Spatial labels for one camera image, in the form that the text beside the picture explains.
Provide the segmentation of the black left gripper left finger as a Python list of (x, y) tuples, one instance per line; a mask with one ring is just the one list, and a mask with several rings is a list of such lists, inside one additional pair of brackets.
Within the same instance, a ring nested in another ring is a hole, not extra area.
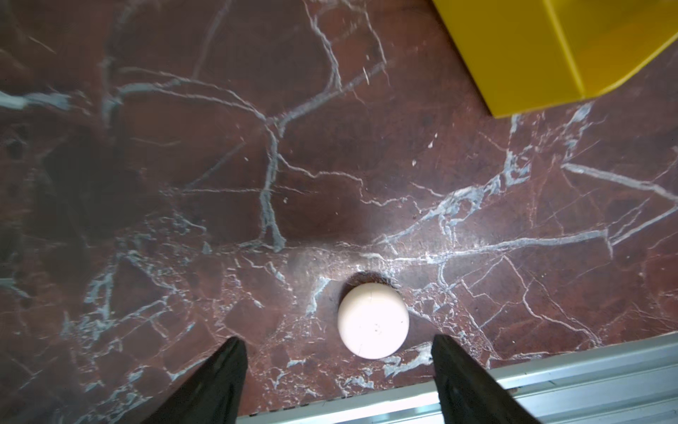
[(245, 342), (230, 337), (146, 423), (234, 423), (248, 369)]

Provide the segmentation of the pink round earphone case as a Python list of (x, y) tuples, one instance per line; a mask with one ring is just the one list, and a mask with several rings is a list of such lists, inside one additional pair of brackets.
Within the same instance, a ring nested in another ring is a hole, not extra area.
[(380, 360), (398, 351), (410, 328), (409, 311), (398, 291), (386, 284), (360, 284), (342, 300), (337, 315), (340, 338), (350, 352)]

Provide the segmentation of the yellow bottom drawer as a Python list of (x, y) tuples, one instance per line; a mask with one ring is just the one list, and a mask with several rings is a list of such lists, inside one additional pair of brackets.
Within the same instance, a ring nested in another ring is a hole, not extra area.
[(677, 38), (675, 1), (437, 1), (496, 118), (605, 95)]

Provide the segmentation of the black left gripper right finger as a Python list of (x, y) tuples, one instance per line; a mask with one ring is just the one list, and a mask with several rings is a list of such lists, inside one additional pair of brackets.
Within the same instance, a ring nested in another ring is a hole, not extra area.
[(434, 337), (432, 358), (446, 423), (538, 422), (452, 337)]

